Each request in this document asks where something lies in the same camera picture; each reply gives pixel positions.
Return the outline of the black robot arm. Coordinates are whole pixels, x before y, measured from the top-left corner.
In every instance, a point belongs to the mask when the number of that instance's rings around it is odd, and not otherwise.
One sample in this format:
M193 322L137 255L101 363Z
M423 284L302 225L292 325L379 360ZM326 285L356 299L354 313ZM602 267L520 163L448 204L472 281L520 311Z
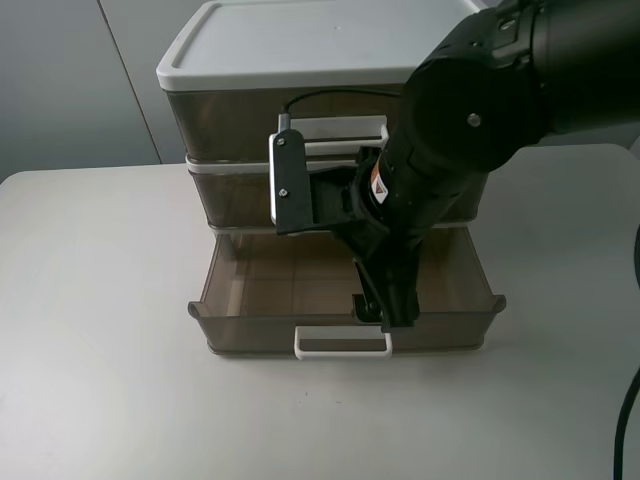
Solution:
M363 152L336 234L358 319L410 327L426 233L478 177L543 138L639 118L635 1L506 1L462 20L404 84L379 153Z

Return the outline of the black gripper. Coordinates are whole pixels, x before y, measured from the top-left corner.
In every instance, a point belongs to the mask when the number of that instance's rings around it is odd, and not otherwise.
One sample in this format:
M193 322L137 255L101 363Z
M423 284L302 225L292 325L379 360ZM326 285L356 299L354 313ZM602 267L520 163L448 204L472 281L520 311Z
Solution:
M425 235L425 169L411 146L362 148L355 166L310 173L314 221L354 254L362 293L355 317L383 333L420 314L417 275Z

